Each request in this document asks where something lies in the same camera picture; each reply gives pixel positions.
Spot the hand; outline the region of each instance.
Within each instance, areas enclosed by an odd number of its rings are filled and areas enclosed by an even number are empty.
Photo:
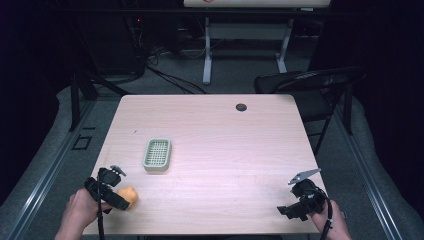
[[[102,211],[111,209],[107,203],[102,203]],[[98,205],[86,189],[78,190],[69,199],[63,212],[62,223],[56,234],[56,239],[80,239],[84,229],[97,218]]]
[[[349,235],[349,230],[347,228],[346,222],[342,216],[339,206],[333,200],[331,200],[331,206],[333,207],[333,222],[331,228],[328,231],[327,239],[330,240],[344,240],[352,239]],[[321,213],[310,213],[312,221],[314,222],[317,229],[322,233],[324,229],[325,222],[328,219],[328,204],[324,203],[324,210]]]

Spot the wooden tabletop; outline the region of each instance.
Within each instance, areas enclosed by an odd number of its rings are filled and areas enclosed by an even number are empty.
[[[239,111],[237,104],[247,109]],[[171,141],[169,169],[143,167],[152,138]],[[289,95],[125,96],[98,157],[127,174],[139,200],[104,216],[106,234],[203,235],[317,232],[277,206],[298,200],[287,184],[317,164]],[[325,191],[321,175],[311,177]],[[84,234],[97,234],[97,222]]]
[[[331,0],[184,0],[185,7],[327,8]]]

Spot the person's right hand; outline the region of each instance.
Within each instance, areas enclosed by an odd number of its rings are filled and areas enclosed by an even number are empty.
[[[342,216],[339,205],[331,200],[331,205],[333,207],[333,222],[331,223],[331,228],[328,231],[327,239],[330,240],[344,240],[344,239],[352,239],[349,235],[349,230],[347,228],[346,222]],[[324,210],[321,213],[310,213],[312,221],[315,226],[322,233],[324,229],[324,225],[328,219],[328,204],[324,203]]]

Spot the gray floor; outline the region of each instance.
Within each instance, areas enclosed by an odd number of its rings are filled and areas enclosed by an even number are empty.
[[[286,57],[288,70],[305,70],[314,46],[315,41],[311,39],[292,39]],[[187,51],[190,57],[164,53],[158,59],[152,58],[151,62],[158,60],[158,64],[151,66],[196,83],[211,94],[248,94],[254,93],[252,83],[256,76],[278,71],[273,56],[278,48],[278,44],[264,42],[219,43],[213,51],[212,84],[209,86],[201,83],[203,56],[192,58],[199,55],[199,51]],[[140,79],[119,86],[134,94],[182,94],[181,90],[149,70]],[[0,239],[54,237],[69,196],[82,187],[93,170],[119,103],[119,96],[115,93],[103,86],[97,88],[99,100],[82,102],[83,119],[74,133],[68,132],[71,124],[70,90],[67,88],[58,94],[61,105],[53,128],[0,209]],[[361,104],[355,100],[353,108],[354,135],[346,135],[340,125],[340,117],[336,115],[316,157],[328,195],[338,201],[346,213],[354,239],[424,239],[422,220],[403,200],[373,150],[372,136]],[[80,134],[91,137],[88,149],[71,150]],[[107,237],[127,238],[136,239],[134,236]],[[283,238],[307,239],[307,236]],[[318,238],[317,235],[312,236],[312,239]]]

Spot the chair seat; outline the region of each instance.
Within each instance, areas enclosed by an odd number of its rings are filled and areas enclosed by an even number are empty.
[[[303,122],[323,120],[333,114],[321,91],[290,92],[296,101]]]

